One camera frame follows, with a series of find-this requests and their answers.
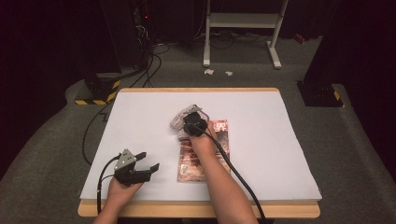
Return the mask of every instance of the skin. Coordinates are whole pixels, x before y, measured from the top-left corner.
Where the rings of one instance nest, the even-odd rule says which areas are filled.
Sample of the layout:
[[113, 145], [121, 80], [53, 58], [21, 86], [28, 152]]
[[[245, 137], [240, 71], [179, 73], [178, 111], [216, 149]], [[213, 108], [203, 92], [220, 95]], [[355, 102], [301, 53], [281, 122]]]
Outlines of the skin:
[[134, 194], [143, 186], [143, 183], [131, 187], [122, 185], [114, 177], [108, 187], [107, 200], [102, 212], [93, 222], [94, 224], [115, 224], [122, 208], [134, 197]]
[[[217, 139], [211, 121], [208, 122], [208, 127], [207, 131]], [[210, 200], [218, 222], [227, 224], [258, 223], [247, 195], [216, 158], [217, 149], [213, 141], [205, 134], [200, 137], [191, 136], [190, 140], [192, 149], [198, 155], [204, 168]], [[142, 185], [143, 183], [126, 187], [113, 178], [110, 181], [105, 207], [93, 223], [117, 223], [120, 211], [131, 201]]]
[[[217, 139], [213, 123], [208, 122], [208, 130]], [[258, 223], [247, 195], [215, 156], [216, 146], [202, 134], [191, 136], [192, 149], [198, 155], [204, 168], [205, 180], [219, 223]]]

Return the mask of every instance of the table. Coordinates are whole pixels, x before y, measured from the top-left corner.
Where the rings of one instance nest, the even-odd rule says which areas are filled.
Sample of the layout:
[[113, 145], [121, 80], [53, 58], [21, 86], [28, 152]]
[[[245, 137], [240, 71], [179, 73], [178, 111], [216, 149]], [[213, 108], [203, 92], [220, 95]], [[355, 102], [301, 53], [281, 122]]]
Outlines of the table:
[[282, 0], [282, 6], [277, 14], [211, 13], [210, 0], [208, 0], [206, 9], [204, 67], [210, 66], [210, 27], [238, 27], [274, 29], [272, 40], [267, 41], [267, 47], [273, 60], [274, 68], [281, 69], [282, 65], [277, 56], [275, 44], [288, 2], [289, 0]]
[[[214, 96], [216, 99], [221, 99], [221, 97], [225, 97], [222, 99], [220, 102], [211, 102], [212, 104], [215, 105], [222, 105], [222, 108], [215, 108], [212, 104], [210, 104], [209, 97], [207, 95]], [[82, 217], [95, 217], [97, 216], [96, 212], [96, 200], [93, 195], [96, 195], [96, 190], [95, 186], [97, 182], [97, 176], [99, 176], [98, 173], [101, 172], [101, 169], [98, 169], [98, 167], [103, 167], [103, 164], [106, 163], [108, 160], [104, 160], [103, 157], [109, 158], [108, 155], [113, 155], [115, 152], [119, 151], [117, 149], [111, 149], [114, 150], [113, 152], [108, 152], [109, 151], [109, 146], [126, 146], [130, 144], [129, 139], [133, 139], [134, 141], [134, 146], [135, 147], [142, 147], [145, 144], [157, 144], [153, 143], [153, 141], [142, 141], [138, 142], [138, 139], [141, 139], [143, 135], [145, 134], [145, 130], [139, 130], [139, 132], [133, 132], [132, 130], [128, 133], [120, 133], [119, 130], [124, 129], [124, 127], [121, 127], [122, 125], [126, 125], [126, 127], [129, 127], [131, 124], [136, 125], [136, 128], [139, 126], [139, 121], [141, 119], [136, 119], [133, 121], [129, 121], [126, 118], [131, 118], [129, 116], [132, 116], [134, 114], [135, 116], [140, 116], [140, 113], [143, 115], [147, 115], [149, 117], [152, 117], [150, 113], [156, 114], [161, 112], [161, 116], [165, 116], [166, 118], [169, 118], [169, 120], [163, 121], [163, 118], [161, 116], [157, 116], [159, 118], [154, 118], [155, 120], [153, 123], [155, 125], [161, 124], [160, 126], [155, 126], [159, 127], [159, 131], [156, 134], [161, 134], [164, 133], [163, 138], [159, 138], [158, 141], [163, 141], [162, 145], [164, 147], [167, 147], [169, 144], [172, 145], [172, 147], [177, 147], [178, 143], [174, 145], [176, 137], [176, 133], [168, 133], [171, 132], [171, 130], [167, 130], [167, 128], [170, 129], [170, 127], [163, 128], [163, 126], [166, 126], [165, 124], [168, 124], [168, 121], [170, 122], [170, 119], [172, 119], [172, 116], [175, 116], [176, 113], [179, 112], [184, 107], [180, 107], [180, 105], [184, 105], [184, 101], [189, 101], [189, 99], [194, 98], [191, 96], [204, 96], [204, 97], [199, 97], [193, 99], [194, 102], [196, 102], [199, 106], [204, 108], [204, 111], [209, 113], [209, 116], [219, 116], [219, 112], [221, 114], [224, 114], [227, 116], [227, 118], [230, 118], [230, 123], [231, 123], [231, 128], [230, 128], [230, 144], [231, 144], [231, 160], [234, 166], [238, 169], [238, 167], [243, 167], [241, 165], [241, 162], [245, 162], [246, 160], [237, 160], [237, 158], [241, 157], [251, 157], [251, 154], [247, 155], [240, 155], [238, 154], [238, 148], [239, 144], [237, 142], [233, 142], [232, 140], [238, 140], [238, 138], [244, 138], [245, 136], [238, 134], [238, 132], [241, 132], [240, 130], [236, 130], [233, 128], [234, 123], [238, 123], [238, 116], [236, 114], [241, 113], [237, 111], [230, 111], [230, 109], [226, 108], [226, 105], [229, 104], [250, 104], [252, 102], [256, 102], [258, 99], [252, 99], [254, 98], [254, 95], [258, 94], [260, 97], [262, 97], [262, 94], [268, 95], [268, 100], [271, 101], [271, 99], [274, 100], [274, 106], [279, 107], [278, 110], [273, 111], [274, 113], [271, 113], [271, 110], [273, 108], [267, 108], [267, 111], [260, 109], [260, 108], [265, 108], [268, 107], [267, 104], [264, 100], [264, 103], [257, 102], [254, 105], [257, 107], [257, 110], [259, 111], [243, 111], [244, 114], [248, 115], [250, 117], [255, 117], [258, 114], [256, 112], [260, 112], [263, 110], [268, 116], [271, 117], [271, 114], [274, 114], [274, 116], [287, 116], [286, 113], [286, 108], [283, 105], [283, 101], [280, 97], [280, 93], [278, 89], [275, 88], [150, 88], [150, 89], [122, 89], [119, 93], [119, 95], [116, 98], [116, 102], [113, 106], [113, 111], [111, 112], [110, 118], [107, 122], [107, 126], [101, 141], [101, 144], [98, 148], [98, 152], [95, 156], [95, 159], [92, 163], [92, 168], [90, 170], [89, 176], [87, 177], [87, 182], [84, 186], [83, 192], [81, 194], [81, 202], [78, 208], [78, 213]], [[163, 111], [158, 111], [156, 106], [163, 107]], [[291, 126], [289, 120], [282, 120], [281, 122], [277, 123], [277, 126], [285, 126], [286, 129], [290, 129]], [[145, 123], [144, 125], [148, 126], [149, 130], [152, 130], [152, 127], [150, 125], [153, 125], [150, 123]], [[112, 132], [115, 132], [114, 129], [117, 127], [117, 135], [112, 135]], [[273, 126], [270, 126], [269, 131], [271, 133], [275, 133], [277, 135], [280, 135], [281, 133], [284, 133], [285, 130], [274, 130]], [[297, 142], [294, 137], [291, 136], [290, 141], [288, 142], [294, 142], [294, 144]], [[279, 151], [279, 148], [283, 148], [283, 144], [285, 141], [279, 141], [276, 143], [280, 144], [279, 146], [273, 146], [273, 148], [276, 149], [276, 151]], [[250, 146], [250, 142], [245, 143], [249, 148], [252, 148]], [[166, 152], [164, 154], [163, 151], [159, 151], [158, 149], [153, 149], [153, 146], [150, 146], [148, 148], [145, 148], [145, 151], [148, 152], [147, 155], [147, 165], [153, 165], [156, 162], [160, 163], [160, 170], [157, 173], [153, 174], [153, 177], [151, 178], [151, 181], [145, 185], [141, 190], [138, 191], [138, 193], [141, 194], [136, 194], [134, 201], [131, 201], [125, 209], [120, 213], [122, 217], [215, 217], [215, 214], [213, 212], [213, 208], [211, 206], [210, 201], [208, 200], [208, 196], [206, 195], [207, 192], [204, 190], [205, 185], [191, 185], [191, 184], [179, 184], [176, 183], [176, 179], [173, 179], [169, 176], [173, 175], [174, 170], [173, 168], [170, 168], [171, 164], [174, 164], [174, 161], [170, 161], [172, 159], [169, 158], [176, 158], [175, 161], [178, 160], [178, 151], [175, 153], [172, 152]], [[298, 175], [299, 173], [305, 173], [306, 175], [302, 175], [301, 178], [304, 179], [304, 181], [300, 181], [301, 186], [294, 186], [294, 184], [299, 185], [299, 183], [296, 183], [296, 180], [293, 180], [293, 177], [288, 177], [287, 179], [283, 178], [276, 178], [274, 177], [273, 173], [276, 173], [276, 169], [279, 169], [276, 167], [277, 164], [282, 163], [282, 162], [275, 162], [271, 163], [271, 167], [274, 168], [274, 171], [271, 171], [271, 173], [265, 173], [267, 169], [263, 166], [262, 173], [263, 175], [266, 175], [269, 180], [271, 180], [271, 183], [277, 183], [277, 181], [282, 181], [285, 185], [290, 185], [289, 182], [293, 183], [293, 188], [288, 188], [288, 195], [283, 195], [282, 192], [280, 194], [278, 192], [271, 193], [271, 195], [263, 194], [262, 191], [267, 191], [270, 192], [271, 190], [277, 191], [280, 189], [282, 191], [282, 186], [276, 186], [276, 188], [269, 188], [266, 189], [267, 187], [262, 187], [263, 190], [257, 190], [257, 188], [260, 187], [260, 180], [257, 180], [257, 176], [255, 177], [254, 183], [251, 181], [251, 172], [249, 171], [248, 167], [244, 167], [244, 169], [238, 169], [239, 173], [246, 179], [246, 181], [249, 183], [249, 185], [253, 188], [256, 189], [255, 193], [258, 196], [259, 200], [261, 201], [262, 209], [264, 211], [264, 214], [268, 218], [314, 218], [318, 217], [320, 214], [320, 210], [318, 207], [318, 200], [321, 199], [321, 196], [318, 192], [318, 186], [315, 183], [315, 180], [313, 179], [313, 176], [310, 174], [308, 166], [306, 164], [306, 160], [304, 159], [304, 155], [302, 152], [300, 152], [300, 149], [297, 147], [297, 150], [289, 151], [288, 153], [290, 154], [290, 158], [286, 156], [283, 158], [284, 161], [289, 163], [290, 165], [294, 164], [293, 160], [297, 160], [298, 158], [302, 158], [302, 172], [298, 171], [297, 173], [294, 173], [293, 169], [288, 169], [282, 168], [281, 174], [284, 176], [293, 176], [293, 175]], [[169, 158], [163, 159], [162, 161], [158, 161], [165, 154], [173, 154]], [[263, 161], [265, 160], [270, 160], [272, 161], [274, 158], [271, 158], [271, 156], [276, 156], [272, 155], [272, 152], [267, 151], [266, 152], [266, 157], [268, 158], [262, 158]], [[249, 158], [247, 159], [250, 161], [250, 163], [254, 163], [254, 159]], [[172, 194], [170, 192], [170, 189], [175, 189], [177, 193]], [[190, 190], [192, 189], [198, 196], [191, 196], [192, 198], [189, 198], [187, 200], [184, 200], [187, 196], [183, 194], [183, 190], [185, 191], [186, 189]], [[166, 190], [166, 194], [161, 194], [161, 191]], [[106, 189], [103, 190], [102, 192], [103, 198], [106, 196]], [[258, 209], [256, 208], [255, 204], [252, 203], [253, 210], [256, 214], [257, 217], [260, 216]]]

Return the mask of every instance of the black wire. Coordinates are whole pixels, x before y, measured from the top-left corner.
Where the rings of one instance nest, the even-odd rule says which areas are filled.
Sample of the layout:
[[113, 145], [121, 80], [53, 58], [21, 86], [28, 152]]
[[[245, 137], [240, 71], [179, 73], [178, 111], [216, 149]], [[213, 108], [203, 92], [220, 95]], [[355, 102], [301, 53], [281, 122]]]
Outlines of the black wire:
[[215, 35], [215, 38], [220, 41], [231, 41], [231, 43], [228, 46], [221, 48], [221, 47], [217, 47], [216, 45], [213, 45], [211, 42], [210, 47], [214, 49], [228, 49], [235, 43], [235, 38], [231, 34], [228, 34], [228, 38], [225, 38], [223, 35]]
[[102, 173], [99, 176], [97, 197], [96, 197], [96, 206], [97, 206], [98, 215], [100, 212], [102, 212], [102, 181], [111, 176], [111, 175], [108, 175], [105, 178], [103, 178], [103, 175], [105, 174], [105, 170], [107, 169], [107, 166], [110, 165], [111, 162], [118, 160], [120, 158], [120, 156], [121, 156], [121, 154], [119, 154], [118, 156], [116, 156], [113, 159], [111, 159], [110, 161], [108, 161], [107, 164], [105, 165], [105, 167], [103, 168]]
[[152, 54], [152, 56], [155, 56], [158, 58], [158, 60], [160, 61], [160, 64], [158, 65], [157, 69], [155, 69], [155, 71], [148, 77], [148, 79], [145, 81], [145, 83], [143, 84], [143, 87], [146, 86], [147, 83], [149, 83], [152, 86], [150, 80], [151, 78], [158, 72], [158, 70], [160, 69], [161, 65], [163, 64], [163, 60], [161, 60], [160, 56], [156, 55], [156, 54]]
[[[148, 70], [150, 69], [150, 67], [151, 67], [151, 64], [152, 64], [152, 60], [151, 60], [151, 63], [150, 63], [150, 64], [147, 64], [147, 63], [146, 63], [147, 66], [145, 66], [145, 67], [146, 67], [145, 73], [143, 73], [142, 76], [140, 76], [129, 88], [132, 88], [132, 87], [133, 87], [133, 86], [134, 86], [134, 85], [135, 85], [135, 84], [147, 73], [147, 71], [148, 71]], [[90, 129], [90, 127], [91, 127], [93, 121], [94, 121], [99, 115], [105, 115], [104, 121], [106, 121], [106, 115], [107, 115], [107, 113], [102, 113], [102, 112], [103, 112], [109, 105], [111, 105], [113, 102], [114, 102], [114, 99], [111, 100], [108, 104], [106, 104], [102, 109], [100, 109], [100, 110], [95, 114], [95, 116], [91, 119], [90, 123], [88, 124], [87, 128], [85, 129], [84, 135], [83, 135], [83, 137], [82, 137], [82, 147], [81, 147], [81, 151], [82, 151], [82, 156], [83, 156], [83, 158], [84, 158], [84, 161], [87, 162], [89, 165], [92, 165], [92, 162], [88, 160], [87, 155], [85, 154], [85, 140], [86, 140], [86, 138], [87, 138], [88, 130]]]
[[228, 158], [227, 154], [225, 153], [224, 149], [221, 146], [221, 143], [218, 142], [218, 140], [216, 140], [211, 134], [207, 133], [206, 131], [198, 128], [197, 126], [195, 126], [192, 123], [189, 123], [192, 127], [196, 128], [197, 130], [201, 131], [202, 133], [204, 133], [206, 136], [208, 136], [210, 139], [212, 139], [212, 141], [215, 143], [216, 147], [219, 149], [219, 152], [221, 154], [221, 156], [223, 157], [223, 159], [225, 160], [225, 162], [227, 163], [227, 165], [231, 168], [231, 170], [233, 171], [233, 173], [236, 175], [236, 177], [238, 177], [238, 179], [241, 181], [241, 183], [244, 185], [244, 187], [247, 189], [247, 191], [249, 192], [249, 194], [251, 195], [251, 197], [253, 198], [253, 201], [255, 202], [255, 204], [257, 205], [257, 208], [259, 209], [259, 213], [260, 216], [262, 217], [262, 220], [264, 221], [264, 223], [266, 222], [266, 218], [265, 218], [265, 214], [262, 211], [262, 206], [260, 205], [259, 200], [257, 199], [256, 195], [254, 194], [253, 190], [251, 189], [251, 187], [248, 185], [248, 183], [245, 181], [245, 179], [238, 173], [238, 171], [236, 171], [235, 167], [233, 167], [233, 164], [231, 163], [230, 159]]
[[89, 165], [92, 165], [92, 162], [90, 162], [87, 159], [87, 155], [85, 154], [85, 139], [87, 138], [87, 133], [88, 130], [90, 129], [93, 121], [96, 119], [96, 117], [98, 117], [99, 115], [103, 114], [102, 111], [104, 111], [109, 105], [111, 105], [114, 102], [114, 100], [111, 100], [107, 105], [105, 105], [102, 109], [100, 109], [96, 115], [91, 119], [90, 123], [88, 124], [87, 128], [85, 129], [84, 135], [82, 136], [82, 156], [84, 157], [85, 162], [87, 162]]
[[157, 44], [154, 48], [158, 48], [159, 46], [166, 46], [166, 47], [168, 47], [166, 50], [164, 50], [164, 51], [162, 51], [162, 52], [155, 52], [155, 54], [164, 54], [164, 53], [166, 53], [166, 52], [168, 52], [169, 51], [169, 49], [171, 49], [171, 46], [169, 45], [169, 44], [167, 44], [167, 43], [163, 43], [163, 44]]

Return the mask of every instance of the white paper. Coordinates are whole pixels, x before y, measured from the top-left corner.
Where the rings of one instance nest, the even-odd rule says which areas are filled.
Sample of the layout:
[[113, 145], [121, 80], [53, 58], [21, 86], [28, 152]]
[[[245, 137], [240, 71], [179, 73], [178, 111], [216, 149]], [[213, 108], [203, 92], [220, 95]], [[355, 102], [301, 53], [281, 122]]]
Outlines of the white paper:
[[[231, 162], [259, 200], [321, 199], [278, 91], [120, 92], [80, 198], [96, 199], [103, 167], [128, 148], [135, 155], [148, 153], [136, 170], [160, 163], [134, 200], [209, 201], [205, 183], [177, 182], [180, 143], [169, 123], [193, 104], [211, 119], [228, 120]], [[115, 164], [106, 175], [114, 174]], [[103, 183], [104, 199], [108, 182]]]

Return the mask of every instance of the white metal frame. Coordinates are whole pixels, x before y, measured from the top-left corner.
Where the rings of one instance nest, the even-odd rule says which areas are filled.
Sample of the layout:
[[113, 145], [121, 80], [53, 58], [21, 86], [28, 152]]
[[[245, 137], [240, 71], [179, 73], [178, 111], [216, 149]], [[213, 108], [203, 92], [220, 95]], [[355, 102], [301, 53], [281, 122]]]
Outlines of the white metal frame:
[[285, 16], [289, 0], [283, 0], [279, 13], [276, 14], [249, 14], [249, 13], [211, 13], [210, 0], [207, 0], [204, 67], [210, 66], [210, 27], [239, 27], [239, 28], [273, 28], [271, 41], [267, 41], [271, 58], [276, 69], [282, 67], [277, 57], [275, 44], [279, 30]]

